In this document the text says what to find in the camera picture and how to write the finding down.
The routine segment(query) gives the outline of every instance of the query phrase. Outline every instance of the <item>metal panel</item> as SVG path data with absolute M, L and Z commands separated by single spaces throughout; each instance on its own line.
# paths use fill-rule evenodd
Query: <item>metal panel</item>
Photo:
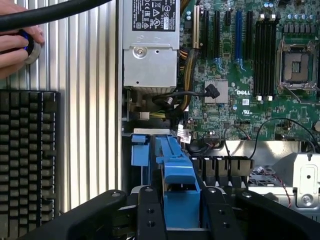
M 34 9 L 64 1 L 15 2 Z M 64 212 L 122 187 L 116 4 L 40 26 L 45 45 L 39 60 L 7 79 L 11 88 L 62 94 L 57 176 Z

